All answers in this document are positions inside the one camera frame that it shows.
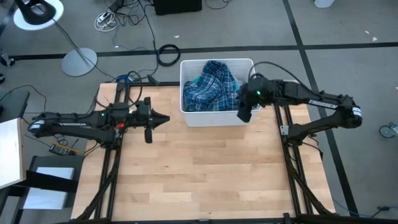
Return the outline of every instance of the blue plaid fabric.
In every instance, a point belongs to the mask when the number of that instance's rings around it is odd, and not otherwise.
[[[183,99],[188,112],[238,110],[235,78],[223,62],[208,61],[197,83],[184,84]]]

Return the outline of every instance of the white plastic bin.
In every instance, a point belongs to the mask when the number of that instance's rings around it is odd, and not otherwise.
[[[210,127],[210,126],[239,126],[247,125],[241,121],[236,114],[238,111],[210,111],[210,112],[186,112],[183,102],[183,88],[187,81],[192,81],[200,76],[203,67],[209,60],[216,60],[227,64],[232,75],[241,81],[248,81],[250,68],[253,61],[248,58],[239,59],[205,59],[205,60],[185,60],[180,65],[180,109],[184,114],[185,122],[189,127]],[[251,121],[260,108],[252,110]]]

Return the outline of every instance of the clothing in bin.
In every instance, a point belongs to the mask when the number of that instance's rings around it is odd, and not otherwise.
[[[184,84],[183,100],[187,112],[238,110],[239,86],[228,66],[210,60],[200,76]]]

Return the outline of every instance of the black box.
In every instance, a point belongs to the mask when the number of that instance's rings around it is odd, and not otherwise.
[[[159,16],[181,12],[201,11],[201,0],[154,0],[156,14]]]

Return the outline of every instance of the white round base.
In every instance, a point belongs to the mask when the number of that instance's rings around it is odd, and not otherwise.
[[[40,25],[29,24],[25,21],[24,16],[22,16],[21,10],[18,8],[14,14],[15,25],[23,30],[35,31],[35,30],[41,30],[41,29],[47,28],[47,27],[51,26],[52,24],[54,24],[55,21],[58,21],[63,14],[62,2],[60,2],[59,0],[45,0],[45,1],[48,2],[49,4],[51,4],[52,6],[54,6],[54,8],[56,10],[54,17],[51,20],[49,20],[46,23],[40,24]]]
[[[87,74],[97,64],[97,54],[94,50],[88,48],[80,48],[85,56],[83,59],[76,50],[67,53],[62,59],[61,68],[65,74],[72,77],[79,77]]]

